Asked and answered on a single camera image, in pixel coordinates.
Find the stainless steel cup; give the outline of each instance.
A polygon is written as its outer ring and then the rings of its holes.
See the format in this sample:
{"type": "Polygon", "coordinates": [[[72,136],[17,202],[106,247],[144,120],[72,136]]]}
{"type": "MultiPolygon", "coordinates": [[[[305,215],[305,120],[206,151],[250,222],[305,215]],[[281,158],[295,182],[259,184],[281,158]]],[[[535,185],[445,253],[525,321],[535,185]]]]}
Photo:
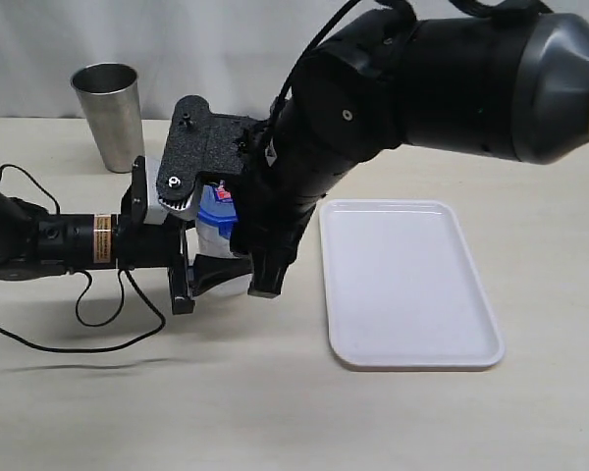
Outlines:
{"type": "Polygon", "coordinates": [[[89,128],[107,170],[126,173],[144,155],[137,72],[124,64],[95,64],[72,76],[89,128]]]}

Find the orange label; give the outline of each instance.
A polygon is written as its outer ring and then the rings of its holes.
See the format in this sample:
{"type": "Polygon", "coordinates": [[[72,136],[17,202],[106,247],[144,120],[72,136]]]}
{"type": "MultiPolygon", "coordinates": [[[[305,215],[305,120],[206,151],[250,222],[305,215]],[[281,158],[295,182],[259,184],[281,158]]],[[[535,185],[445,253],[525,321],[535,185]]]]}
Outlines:
{"type": "Polygon", "coordinates": [[[94,216],[94,263],[111,263],[111,215],[94,216]]]}

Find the beige table surface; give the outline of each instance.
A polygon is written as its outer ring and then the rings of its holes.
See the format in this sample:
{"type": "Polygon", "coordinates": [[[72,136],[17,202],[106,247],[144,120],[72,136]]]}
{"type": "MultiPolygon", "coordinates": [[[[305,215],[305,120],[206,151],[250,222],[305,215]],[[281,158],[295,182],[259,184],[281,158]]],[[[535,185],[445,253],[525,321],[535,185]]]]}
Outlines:
{"type": "MultiPolygon", "coordinates": [[[[168,123],[144,124],[159,156],[168,123]]],[[[0,119],[0,163],[25,166],[64,212],[117,211],[80,120],[0,119]]],[[[44,203],[16,173],[1,189],[44,203]]],[[[284,294],[203,300],[159,337],[101,356],[0,337],[0,470],[589,470],[589,147],[551,167],[405,148],[334,198],[427,198],[457,212],[508,353],[484,373],[352,373],[326,333],[318,221],[284,294]]],[[[166,275],[136,274],[168,309],[166,275]]],[[[59,346],[155,324],[132,291],[118,322],[79,326],[84,279],[0,283],[0,324],[59,346]]],[[[115,308],[99,274],[90,319],[115,308]]]]}

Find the white tray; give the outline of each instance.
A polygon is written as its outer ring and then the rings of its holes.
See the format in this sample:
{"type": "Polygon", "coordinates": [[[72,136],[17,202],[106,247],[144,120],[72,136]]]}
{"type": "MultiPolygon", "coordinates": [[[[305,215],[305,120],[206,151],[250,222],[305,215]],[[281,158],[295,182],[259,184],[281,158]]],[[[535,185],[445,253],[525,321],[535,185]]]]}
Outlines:
{"type": "Polygon", "coordinates": [[[332,349],[354,369],[483,370],[498,331],[454,211],[334,200],[320,214],[332,349]]]}

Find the white wall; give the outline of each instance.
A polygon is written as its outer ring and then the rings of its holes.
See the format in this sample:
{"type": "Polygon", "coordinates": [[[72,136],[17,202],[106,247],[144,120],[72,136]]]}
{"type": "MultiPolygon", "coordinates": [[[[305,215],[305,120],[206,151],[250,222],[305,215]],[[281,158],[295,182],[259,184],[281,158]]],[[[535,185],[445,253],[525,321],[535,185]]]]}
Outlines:
{"type": "MultiPolygon", "coordinates": [[[[589,0],[548,1],[589,20],[589,0]]],[[[137,68],[144,118],[169,118],[186,94],[204,95],[214,111],[263,116],[298,53],[343,3],[0,0],[0,116],[79,115],[70,75],[105,61],[137,68]]],[[[458,15],[448,0],[412,3],[420,18],[458,15]]]]}

